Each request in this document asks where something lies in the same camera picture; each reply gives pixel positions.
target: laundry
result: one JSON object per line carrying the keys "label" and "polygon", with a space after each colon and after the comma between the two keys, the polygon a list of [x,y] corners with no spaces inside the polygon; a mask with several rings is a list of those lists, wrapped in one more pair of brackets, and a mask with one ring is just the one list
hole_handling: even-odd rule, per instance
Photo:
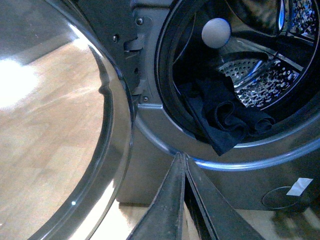
{"label": "laundry", "polygon": [[178,89],[197,126],[221,156],[246,136],[270,130],[275,120],[257,107],[245,107],[236,97],[231,77],[220,72],[210,75]]}

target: white sticker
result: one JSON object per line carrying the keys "label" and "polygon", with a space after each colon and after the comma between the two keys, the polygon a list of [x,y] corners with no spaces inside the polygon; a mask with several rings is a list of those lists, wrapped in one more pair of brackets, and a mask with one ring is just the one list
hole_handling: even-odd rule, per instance
{"label": "white sticker", "polygon": [[299,177],[298,181],[296,181],[291,189],[287,192],[288,196],[300,196],[304,190],[308,187],[308,185],[312,182],[311,178]]}

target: front-loading washing machine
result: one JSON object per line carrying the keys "label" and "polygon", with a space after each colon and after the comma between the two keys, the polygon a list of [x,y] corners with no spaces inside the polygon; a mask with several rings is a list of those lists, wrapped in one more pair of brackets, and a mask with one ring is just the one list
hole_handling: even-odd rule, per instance
{"label": "front-loading washing machine", "polygon": [[[102,129],[92,161],[74,191],[31,239],[90,236],[116,193],[119,202],[149,204],[177,152],[194,158],[236,209],[303,211],[319,195],[317,1],[27,2],[39,7],[25,15],[27,23],[43,9],[50,14],[41,15],[38,26],[45,24],[39,32],[30,25],[34,34],[24,39],[41,45],[62,34],[50,30],[56,26],[68,29],[64,35],[68,37],[59,38],[60,45],[86,39],[97,61],[99,92],[104,96]],[[11,7],[21,12],[19,4]],[[50,18],[61,20],[50,22]],[[8,25],[19,25],[4,19]],[[202,34],[214,19],[227,23],[230,35],[212,48]],[[39,40],[41,32],[44,40]],[[26,64],[57,47],[11,56],[17,61],[30,57]],[[199,65],[202,71],[230,77],[236,97],[246,108],[274,118],[272,129],[245,137],[219,156],[177,88],[197,75]],[[88,216],[94,224],[79,233]]]}
{"label": "front-loading washing machine", "polygon": [[[140,50],[132,157],[117,200],[148,204],[172,156],[186,152],[237,209],[304,209],[317,195],[318,27],[316,1],[133,1]],[[216,49],[204,44],[211,19],[231,26]],[[276,124],[218,156],[201,138],[176,85],[197,64],[230,76],[237,97]],[[287,195],[313,179],[300,196]]]}

